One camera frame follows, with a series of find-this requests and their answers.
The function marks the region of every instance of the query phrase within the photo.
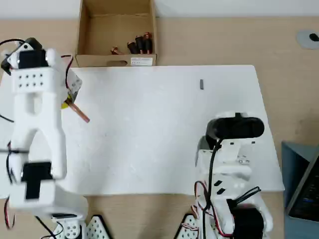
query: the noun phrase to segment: mounting hole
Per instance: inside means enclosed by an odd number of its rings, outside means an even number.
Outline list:
[[[315,33],[311,33],[309,35],[309,38],[311,39],[311,41],[319,41],[319,36]]]

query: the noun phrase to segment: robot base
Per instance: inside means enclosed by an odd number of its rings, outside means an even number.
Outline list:
[[[60,233],[61,230],[62,227],[58,225],[53,234],[56,235]],[[76,230],[77,228],[67,226],[64,228],[63,232],[56,236],[56,239],[74,239],[72,235],[73,233],[76,233]],[[84,231],[82,230],[82,226],[80,226],[78,230],[81,230],[81,232],[76,239],[112,239],[101,215],[94,215]]]

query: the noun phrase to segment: label on box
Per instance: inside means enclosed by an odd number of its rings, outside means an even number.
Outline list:
[[[151,66],[153,58],[131,57],[131,66]]]

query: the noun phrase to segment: black cylindrical component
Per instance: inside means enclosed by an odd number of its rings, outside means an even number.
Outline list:
[[[135,42],[128,42],[128,49],[130,50],[130,52],[132,54],[138,54],[139,53]]]
[[[148,54],[152,54],[152,52],[153,52],[152,39],[150,39],[150,38],[146,38],[146,39],[145,39],[145,49],[146,49],[146,52],[147,52]]]
[[[137,36],[135,38],[135,41],[136,41],[136,45],[138,47],[138,50],[141,54],[143,54],[143,49],[144,49],[144,39],[142,36]]]

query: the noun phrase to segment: wall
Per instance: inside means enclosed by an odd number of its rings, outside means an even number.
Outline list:
[[[319,0],[155,0],[158,16],[319,15]],[[0,0],[0,18],[76,18],[80,0]]]

